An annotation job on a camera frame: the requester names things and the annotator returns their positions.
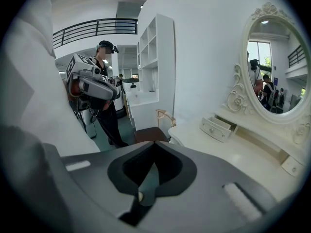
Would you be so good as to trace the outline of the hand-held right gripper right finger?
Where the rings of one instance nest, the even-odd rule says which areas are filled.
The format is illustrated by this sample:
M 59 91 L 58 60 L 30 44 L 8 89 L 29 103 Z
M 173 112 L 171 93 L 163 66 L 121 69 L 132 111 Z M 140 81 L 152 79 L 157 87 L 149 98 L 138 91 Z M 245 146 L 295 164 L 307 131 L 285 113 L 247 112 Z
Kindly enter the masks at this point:
M 230 183 L 236 183 L 264 214 L 277 204 L 265 187 L 229 162 L 183 146 L 164 145 L 192 159 L 197 175 L 182 194 L 157 198 L 139 227 L 242 227 L 248 220 L 223 189 Z

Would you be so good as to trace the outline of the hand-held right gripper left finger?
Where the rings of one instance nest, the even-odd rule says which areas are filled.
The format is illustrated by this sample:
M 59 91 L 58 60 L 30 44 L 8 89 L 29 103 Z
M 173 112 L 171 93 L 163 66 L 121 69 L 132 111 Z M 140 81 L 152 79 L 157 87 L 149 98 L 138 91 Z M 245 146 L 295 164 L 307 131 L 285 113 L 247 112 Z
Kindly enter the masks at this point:
M 154 164 L 154 142 L 117 151 L 60 157 L 44 144 L 56 189 L 70 217 L 150 217 L 155 204 L 140 203 L 138 188 Z

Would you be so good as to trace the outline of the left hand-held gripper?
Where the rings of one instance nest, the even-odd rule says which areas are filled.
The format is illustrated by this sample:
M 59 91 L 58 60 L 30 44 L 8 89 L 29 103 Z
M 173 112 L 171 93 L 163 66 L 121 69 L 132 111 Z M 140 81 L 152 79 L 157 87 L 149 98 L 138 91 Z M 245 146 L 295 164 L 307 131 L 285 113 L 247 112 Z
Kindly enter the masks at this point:
M 67 84 L 78 79 L 81 92 L 102 100 L 115 100 L 119 94 L 117 88 L 102 80 L 101 69 L 90 59 L 74 54 L 66 69 Z

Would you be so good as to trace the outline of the cream ornate dressing table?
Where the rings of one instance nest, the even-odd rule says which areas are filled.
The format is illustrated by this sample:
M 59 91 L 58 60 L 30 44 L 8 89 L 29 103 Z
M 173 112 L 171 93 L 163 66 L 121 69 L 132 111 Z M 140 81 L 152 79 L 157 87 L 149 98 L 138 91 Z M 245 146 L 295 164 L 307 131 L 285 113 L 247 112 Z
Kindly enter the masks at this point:
M 215 114 L 231 127 L 221 142 L 204 132 L 201 118 L 169 129 L 171 141 L 226 160 L 266 188 L 277 201 L 297 192 L 311 156 L 311 113 L 286 121 L 257 111 L 246 114 L 221 107 Z

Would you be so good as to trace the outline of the small white drawer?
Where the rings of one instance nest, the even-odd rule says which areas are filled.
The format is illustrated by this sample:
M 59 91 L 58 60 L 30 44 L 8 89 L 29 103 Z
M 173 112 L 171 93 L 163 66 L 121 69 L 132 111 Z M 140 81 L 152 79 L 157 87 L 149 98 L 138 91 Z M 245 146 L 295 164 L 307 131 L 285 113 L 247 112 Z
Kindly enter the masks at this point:
M 200 129 L 212 138 L 226 142 L 231 133 L 231 125 L 215 117 L 202 118 Z

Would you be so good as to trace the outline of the person's left hand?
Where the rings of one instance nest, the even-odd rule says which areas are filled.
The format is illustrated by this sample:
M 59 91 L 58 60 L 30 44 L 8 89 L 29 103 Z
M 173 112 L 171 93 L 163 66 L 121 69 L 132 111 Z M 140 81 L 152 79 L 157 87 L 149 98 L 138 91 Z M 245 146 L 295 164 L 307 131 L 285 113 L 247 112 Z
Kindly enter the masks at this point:
M 79 79 L 74 79 L 71 82 L 71 88 L 70 88 L 70 92 L 73 96 L 79 96 L 81 94 L 81 89 L 79 87 Z

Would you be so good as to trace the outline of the white rounded machine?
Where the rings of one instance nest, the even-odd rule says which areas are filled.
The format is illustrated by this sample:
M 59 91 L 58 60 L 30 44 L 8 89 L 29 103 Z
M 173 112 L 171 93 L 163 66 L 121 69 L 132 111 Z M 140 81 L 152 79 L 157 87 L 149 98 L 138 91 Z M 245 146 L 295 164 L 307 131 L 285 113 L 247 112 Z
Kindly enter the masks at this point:
M 122 86 L 126 93 L 133 90 L 140 90 L 139 79 L 136 78 L 124 79 L 122 81 Z

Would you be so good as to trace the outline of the white desk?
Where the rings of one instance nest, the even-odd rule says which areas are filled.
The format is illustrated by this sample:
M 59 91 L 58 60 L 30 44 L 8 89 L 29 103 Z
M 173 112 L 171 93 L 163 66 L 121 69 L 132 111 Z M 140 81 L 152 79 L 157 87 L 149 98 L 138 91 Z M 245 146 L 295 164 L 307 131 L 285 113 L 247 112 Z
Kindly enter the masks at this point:
M 126 100 L 131 123 L 136 131 L 157 125 L 158 98 L 155 92 L 128 92 L 126 93 Z

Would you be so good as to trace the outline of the black metal railing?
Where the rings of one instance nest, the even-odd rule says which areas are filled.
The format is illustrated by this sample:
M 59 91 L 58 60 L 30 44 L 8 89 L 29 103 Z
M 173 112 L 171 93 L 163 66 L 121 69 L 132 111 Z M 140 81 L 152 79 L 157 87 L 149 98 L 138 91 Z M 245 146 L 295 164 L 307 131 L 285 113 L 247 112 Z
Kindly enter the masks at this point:
M 85 38 L 112 35 L 137 34 L 138 20 L 134 18 L 102 18 L 74 24 L 53 34 L 55 49 Z

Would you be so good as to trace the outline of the person's white shirt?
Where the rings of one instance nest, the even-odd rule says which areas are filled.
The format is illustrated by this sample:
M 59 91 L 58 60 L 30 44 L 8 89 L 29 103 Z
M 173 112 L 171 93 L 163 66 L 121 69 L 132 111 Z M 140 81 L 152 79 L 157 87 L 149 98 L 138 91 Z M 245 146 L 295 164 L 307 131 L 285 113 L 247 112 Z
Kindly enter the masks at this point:
M 0 48 L 0 124 L 55 145 L 61 156 L 99 152 L 69 105 L 52 34 L 51 0 L 27 0 Z

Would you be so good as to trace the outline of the wooden chair brown seat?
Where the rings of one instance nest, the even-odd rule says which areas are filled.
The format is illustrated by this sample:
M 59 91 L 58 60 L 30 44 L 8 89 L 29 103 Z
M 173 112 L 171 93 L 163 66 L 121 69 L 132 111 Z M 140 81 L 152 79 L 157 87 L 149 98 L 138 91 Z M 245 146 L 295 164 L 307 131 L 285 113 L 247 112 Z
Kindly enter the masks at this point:
M 176 126 L 176 119 L 166 110 L 156 109 L 156 127 L 150 127 L 134 132 L 135 143 L 145 141 L 163 141 L 170 142 L 170 139 L 159 128 L 159 121 L 164 118 L 168 118 L 171 121 L 171 127 Z

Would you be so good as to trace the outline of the tall white shelf cabinet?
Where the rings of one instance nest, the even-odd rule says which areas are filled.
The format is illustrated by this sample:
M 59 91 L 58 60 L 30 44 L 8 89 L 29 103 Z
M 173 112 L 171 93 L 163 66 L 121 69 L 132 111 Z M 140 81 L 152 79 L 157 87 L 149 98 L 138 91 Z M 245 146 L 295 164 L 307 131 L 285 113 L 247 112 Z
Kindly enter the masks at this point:
M 173 19 L 156 14 L 140 31 L 137 52 L 140 90 L 156 109 L 172 114 L 175 94 Z

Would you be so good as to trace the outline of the oval mirror white carved frame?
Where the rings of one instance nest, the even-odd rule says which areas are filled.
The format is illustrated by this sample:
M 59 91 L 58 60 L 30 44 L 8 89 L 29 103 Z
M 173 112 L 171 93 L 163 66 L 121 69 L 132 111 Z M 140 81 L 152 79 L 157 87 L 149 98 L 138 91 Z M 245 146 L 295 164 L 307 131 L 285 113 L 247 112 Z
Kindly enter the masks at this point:
M 311 48 L 298 23 L 269 2 L 247 21 L 225 110 L 282 149 L 311 140 Z

